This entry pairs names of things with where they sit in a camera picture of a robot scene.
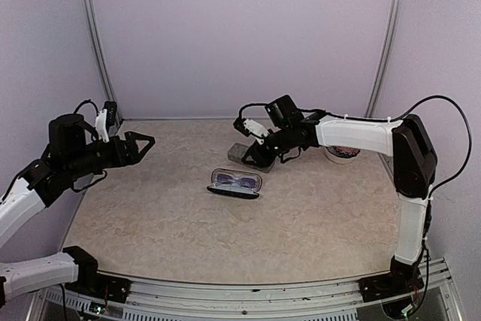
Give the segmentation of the grey glasses case green lining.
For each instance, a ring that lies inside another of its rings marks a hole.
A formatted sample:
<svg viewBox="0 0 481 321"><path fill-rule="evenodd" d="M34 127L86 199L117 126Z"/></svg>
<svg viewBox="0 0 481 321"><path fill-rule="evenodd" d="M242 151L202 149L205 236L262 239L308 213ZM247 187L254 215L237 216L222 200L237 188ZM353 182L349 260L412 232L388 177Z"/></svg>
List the grey glasses case green lining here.
<svg viewBox="0 0 481 321"><path fill-rule="evenodd" d="M262 173L274 167L276 156L256 141L250 145L235 143L227 153L228 160Z"/></svg>

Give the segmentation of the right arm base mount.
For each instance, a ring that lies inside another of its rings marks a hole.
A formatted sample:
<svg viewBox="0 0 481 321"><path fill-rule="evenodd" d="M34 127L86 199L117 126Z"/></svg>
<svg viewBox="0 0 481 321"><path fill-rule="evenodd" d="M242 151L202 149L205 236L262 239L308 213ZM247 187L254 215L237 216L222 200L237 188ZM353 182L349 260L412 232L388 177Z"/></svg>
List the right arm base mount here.
<svg viewBox="0 0 481 321"><path fill-rule="evenodd" d="M363 302L377 301L407 294L424 287L419 270L421 255L414 263L406 264L392 257L387 273L363 277L358 281Z"/></svg>

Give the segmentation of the clear frame glasses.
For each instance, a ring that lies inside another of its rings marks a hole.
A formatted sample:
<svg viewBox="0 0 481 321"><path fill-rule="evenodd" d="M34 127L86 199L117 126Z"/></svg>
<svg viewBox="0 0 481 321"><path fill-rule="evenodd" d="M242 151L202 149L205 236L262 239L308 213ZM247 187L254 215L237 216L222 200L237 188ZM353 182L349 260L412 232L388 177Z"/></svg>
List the clear frame glasses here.
<svg viewBox="0 0 481 321"><path fill-rule="evenodd" d="M257 189L257 179L247 175L235 176L230 174L218 174L215 177L215 181L218 184L226 186L239 186L245 189L256 190Z"/></svg>

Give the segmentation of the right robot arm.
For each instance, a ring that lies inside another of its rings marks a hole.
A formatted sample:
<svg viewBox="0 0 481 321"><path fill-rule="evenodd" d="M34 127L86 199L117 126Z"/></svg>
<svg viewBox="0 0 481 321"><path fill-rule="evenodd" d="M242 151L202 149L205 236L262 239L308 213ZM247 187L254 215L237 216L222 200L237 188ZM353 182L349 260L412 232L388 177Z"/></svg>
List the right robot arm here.
<svg viewBox="0 0 481 321"><path fill-rule="evenodd" d="M348 147L392 157L394 185L401 203L398 241L391 260L385 288L399 294L417 277L425 236L431 220L431 192L437 155L420 118L408 115L402 120L350 120L325 112L308 117L274 119L276 132L252 119L238 117L234 127L254 143L242 158L245 165L268 168L276 158L285 162L293 149Z"/></svg>

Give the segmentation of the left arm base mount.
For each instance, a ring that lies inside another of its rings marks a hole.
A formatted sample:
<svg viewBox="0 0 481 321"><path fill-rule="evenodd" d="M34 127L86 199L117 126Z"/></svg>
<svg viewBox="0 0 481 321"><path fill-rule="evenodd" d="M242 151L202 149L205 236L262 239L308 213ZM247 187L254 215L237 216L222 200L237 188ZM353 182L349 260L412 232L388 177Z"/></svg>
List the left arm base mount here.
<svg viewBox="0 0 481 321"><path fill-rule="evenodd" d="M126 303L131 281L123 277L108 276L98 272L98 261L79 246L65 247L78 267L77 279L66 284L66 289L104 301Z"/></svg>

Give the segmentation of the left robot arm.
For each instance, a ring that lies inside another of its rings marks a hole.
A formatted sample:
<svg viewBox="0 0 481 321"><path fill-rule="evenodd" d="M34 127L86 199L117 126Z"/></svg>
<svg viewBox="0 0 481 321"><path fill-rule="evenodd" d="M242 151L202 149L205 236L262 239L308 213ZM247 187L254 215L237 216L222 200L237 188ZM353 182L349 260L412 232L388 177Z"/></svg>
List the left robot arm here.
<svg viewBox="0 0 481 321"><path fill-rule="evenodd" d="M48 126L49 142L12 180L1 198L1 243L6 244L30 219L49 208L86 176L104 179L110 168L138 164L153 148L153 136L126 132L109 137L107 118L95 125L81 114L64 114ZM50 256L1 265L1 303L53 285L72 284L91 295L105 287L98 261L80 247L66 247Z"/></svg>

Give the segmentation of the black oval glasses case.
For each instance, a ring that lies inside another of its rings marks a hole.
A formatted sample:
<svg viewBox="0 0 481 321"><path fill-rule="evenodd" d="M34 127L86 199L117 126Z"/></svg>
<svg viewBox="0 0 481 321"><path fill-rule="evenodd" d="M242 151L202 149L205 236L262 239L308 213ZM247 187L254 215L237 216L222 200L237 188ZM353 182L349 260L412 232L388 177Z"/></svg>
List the black oval glasses case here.
<svg viewBox="0 0 481 321"><path fill-rule="evenodd" d="M226 185L218 184L215 181L215 177L216 175L221 173L235 175L235 176L247 175L247 176L254 177L255 179L257 179L257 189L251 190L251 189L241 188L235 185L226 186ZM262 188L262 183L263 183L262 177L258 174L247 172L247 171L236 171L236 170L225 169L225 168L214 169L211 174L210 181L211 181L211 185L206 187L206 189L209 192L212 192L217 195L224 195L232 198L240 198L240 199L246 199L246 200L257 199L259 197L259 191Z"/></svg>

